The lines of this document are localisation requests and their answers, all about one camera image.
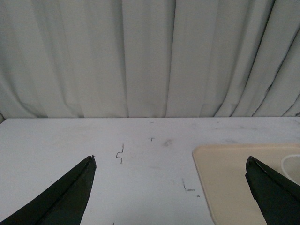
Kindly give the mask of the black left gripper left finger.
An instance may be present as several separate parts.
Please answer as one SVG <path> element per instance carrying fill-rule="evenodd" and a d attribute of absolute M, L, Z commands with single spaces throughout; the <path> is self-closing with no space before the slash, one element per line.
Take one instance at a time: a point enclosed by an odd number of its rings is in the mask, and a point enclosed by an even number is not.
<path fill-rule="evenodd" d="M 86 157 L 1 224 L 79 225 L 89 201 L 96 168 L 95 157 Z"/>

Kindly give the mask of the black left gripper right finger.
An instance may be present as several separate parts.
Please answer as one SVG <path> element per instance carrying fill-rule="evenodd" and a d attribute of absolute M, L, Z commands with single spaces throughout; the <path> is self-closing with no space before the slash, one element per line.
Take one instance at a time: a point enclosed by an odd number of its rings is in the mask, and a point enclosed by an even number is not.
<path fill-rule="evenodd" d="M 249 156 L 246 180 L 268 225 L 300 223 L 300 186 L 265 163 Z"/>

